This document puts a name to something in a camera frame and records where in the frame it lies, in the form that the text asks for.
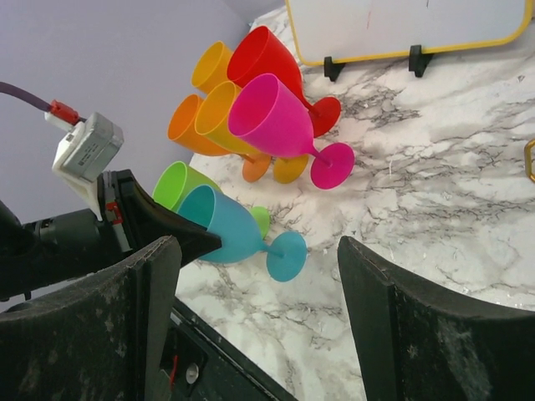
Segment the metal screw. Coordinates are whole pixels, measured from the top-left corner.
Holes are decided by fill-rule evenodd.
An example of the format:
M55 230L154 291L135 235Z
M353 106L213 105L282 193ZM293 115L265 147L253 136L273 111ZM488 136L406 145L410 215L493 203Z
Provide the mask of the metal screw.
M193 384L199 378L199 367L196 363L192 363L186 370L186 381L188 384Z

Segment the goblet base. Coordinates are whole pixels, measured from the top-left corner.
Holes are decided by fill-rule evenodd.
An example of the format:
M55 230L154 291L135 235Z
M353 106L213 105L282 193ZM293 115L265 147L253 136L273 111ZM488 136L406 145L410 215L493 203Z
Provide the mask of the goblet base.
M273 177L276 182L289 184L295 181L307 168L308 155L294 157L292 159L277 159L273 167Z
M330 190L342 184L351 174L354 166L353 149L346 144L332 144L321 152L322 159L316 158L310 169L314 185L322 190Z
M267 271L277 282L289 282L303 269L307 261L307 243L301 234L286 231L269 246L273 253L267 254Z
M260 228L260 235L262 236L262 239L264 239L271 226L271 217L268 209L264 206L254 206L249 212L251 213L252 218L257 222L258 227Z
M309 111L312 126L314 128L314 138L326 134L338 122L342 114L340 101L333 96L320 99Z
M250 160L243 161L242 176L247 182L260 180L271 164L270 155L247 155Z

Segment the blue goblet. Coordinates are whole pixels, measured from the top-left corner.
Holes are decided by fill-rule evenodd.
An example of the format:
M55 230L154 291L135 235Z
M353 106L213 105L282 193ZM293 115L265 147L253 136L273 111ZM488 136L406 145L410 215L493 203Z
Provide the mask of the blue goblet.
M300 234L286 231L271 245L266 244L251 213L208 185L190 192L177 213L221 237L222 247L202 256L203 261L234 263L265 251L270 276L288 282L299 274L307 259L307 244Z

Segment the yellow border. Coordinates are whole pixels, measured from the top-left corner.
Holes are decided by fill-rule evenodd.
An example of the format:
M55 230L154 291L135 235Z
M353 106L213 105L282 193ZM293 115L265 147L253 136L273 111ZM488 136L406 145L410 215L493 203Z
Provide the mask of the yellow border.
M292 10L290 8L290 0L284 0L284 1L286 3L286 9L288 10L288 16L290 18L290 27L292 28L293 40L295 42L295 48L297 50L299 60L301 60L301 63L308 65L308 66L324 65L323 60L308 61L308 60L305 60L304 57L301 55L301 52L299 51L299 45L298 45L298 35L296 34L295 27L293 26ZM518 38L520 35L522 35L522 33L526 30L527 26L529 25L529 22L532 20L532 6L533 6L533 1L526 0L526 13L524 14L524 19L522 21L522 24L520 25L520 27L518 27L515 33L513 33L512 35L506 38L488 40L488 41L483 41L483 42L472 42L472 43L444 46L442 48L425 48L423 53L444 53L444 52L453 52L455 50L467 50L469 48L488 48L491 46L501 46L503 44L512 42L513 40ZM374 54L370 56L361 56L361 57L355 57L355 58L337 58L333 60L333 62L351 63L353 61L375 60L378 58L406 57L408 55L409 55L409 50L407 50L406 52Z

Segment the gray wall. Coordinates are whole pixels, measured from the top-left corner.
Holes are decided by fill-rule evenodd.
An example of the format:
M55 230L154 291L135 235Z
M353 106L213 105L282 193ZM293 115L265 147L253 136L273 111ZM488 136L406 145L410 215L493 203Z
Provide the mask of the gray wall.
M255 18L282 7L284 0L223 0L243 21L251 23Z
M166 131L197 59L217 40L234 48L247 30L222 0L2 0L0 80L114 121L125 144L110 168L132 169L152 192L171 162L191 157ZM85 207L50 171L63 135L0 95L0 199L21 221Z

